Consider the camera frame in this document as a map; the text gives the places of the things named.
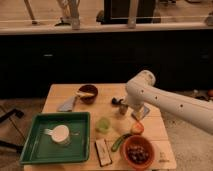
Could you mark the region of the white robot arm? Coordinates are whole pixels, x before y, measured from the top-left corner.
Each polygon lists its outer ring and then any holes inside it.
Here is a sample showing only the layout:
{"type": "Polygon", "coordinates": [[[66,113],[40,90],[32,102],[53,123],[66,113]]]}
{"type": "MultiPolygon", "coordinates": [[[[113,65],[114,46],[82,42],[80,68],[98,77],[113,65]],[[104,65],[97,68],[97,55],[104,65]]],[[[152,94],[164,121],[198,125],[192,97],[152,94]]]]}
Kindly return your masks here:
{"type": "Polygon", "coordinates": [[[213,103],[154,87],[156,78],[149,70],[142,70],[125,84],[124,104],[133,109],[136,116],[144,118],[141,111],[149,103],[174,114],[197,128],[213,135],[213,103]]]}

